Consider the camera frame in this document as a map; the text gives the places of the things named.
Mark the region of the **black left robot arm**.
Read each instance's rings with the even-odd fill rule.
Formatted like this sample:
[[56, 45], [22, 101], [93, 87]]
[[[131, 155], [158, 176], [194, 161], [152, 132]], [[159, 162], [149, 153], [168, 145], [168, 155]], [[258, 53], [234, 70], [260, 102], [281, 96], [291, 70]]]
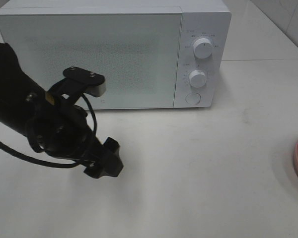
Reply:
[[19, 64], [12, 47], [0, 42], [0, 122], [25, 136], [36, 153], [65, 159], [52, 163], [24, 155], [0, 142], [0, 149], [21, 160], [50, 168], [69, 169], [82, 165], [88, 176], [117, 177], [123, 169], [119, 143], [107, 138], [101, 143], [97, 125], [90, 127], [87, 116], [92, 106], [77, 105], [87, 96], [105, 92], [105, 77], [76, 66], [63, 71], [64, 78], [44, 90]]

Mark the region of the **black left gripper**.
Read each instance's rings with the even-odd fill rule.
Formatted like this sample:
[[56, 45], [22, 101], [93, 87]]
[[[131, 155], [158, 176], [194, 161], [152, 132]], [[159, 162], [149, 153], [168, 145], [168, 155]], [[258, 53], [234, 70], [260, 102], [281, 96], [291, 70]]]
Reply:
[[76, 105], [79, 98], [84, 99], [89, 109], [92, 108], [85, 93], [67, 93], [65, 79], [62, 79], [45, 93], [44, 100], [35, 99], [34, 116], [26, 123], [27, 140], [37, 153], [83, 161], [83, 172], [91, 178], [116, 178], [124, 165], [120, 145], [113, 138], [108, 137], [104, 142], [102, 160], [88, 160], [91, 150], [102, 144], [96, 138], [97, 128], [87, 125], [87, 112]]

